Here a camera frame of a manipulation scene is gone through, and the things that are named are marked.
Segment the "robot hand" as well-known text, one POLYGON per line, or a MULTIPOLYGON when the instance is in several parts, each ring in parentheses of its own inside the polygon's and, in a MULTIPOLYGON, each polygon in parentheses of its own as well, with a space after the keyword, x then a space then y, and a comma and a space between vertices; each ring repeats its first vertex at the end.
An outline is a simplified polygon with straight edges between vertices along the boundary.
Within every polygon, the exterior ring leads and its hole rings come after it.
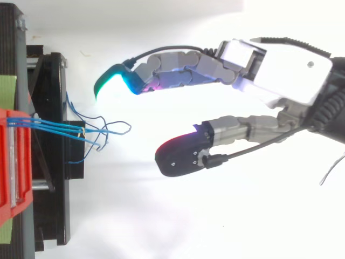
POLYGON ((164 176, 178 177, 218 167, 302 131, 332 67, 329 54, 290 38, 225 40, 217 49, 165 46, 111 66, 95 82, 94 94, 115 76, 135 95, 222 83, 281 108, 277 117, 204 121, 194 132, 162 144, 155 153, 157 166, 164 176))

